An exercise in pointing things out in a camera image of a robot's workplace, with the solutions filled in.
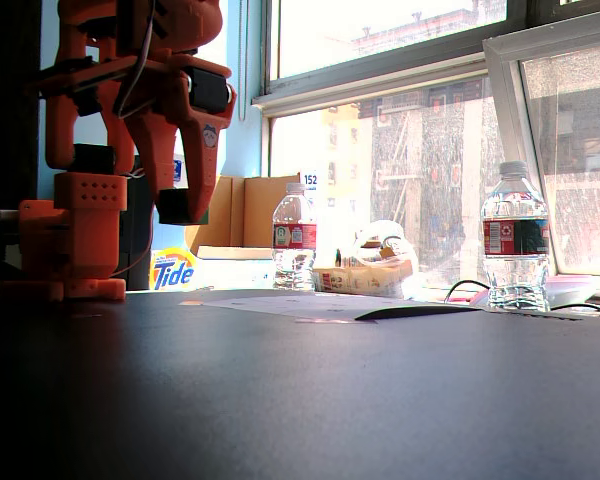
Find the orange gripper black motor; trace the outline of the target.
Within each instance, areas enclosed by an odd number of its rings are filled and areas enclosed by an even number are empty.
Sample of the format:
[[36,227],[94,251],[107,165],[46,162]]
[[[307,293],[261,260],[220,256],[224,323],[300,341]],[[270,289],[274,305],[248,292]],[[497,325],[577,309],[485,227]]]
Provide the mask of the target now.
[[[214,192],[219,136],[229,127],[235,106],[230,75],[228,68],[196,56],[169,54],[145,60],[118,93],[118,116],[125,118],[151,194],[173,188],[179,127],[188,182],[187,224],[202,219]],[[161,116],[134,116],[144,112]]]

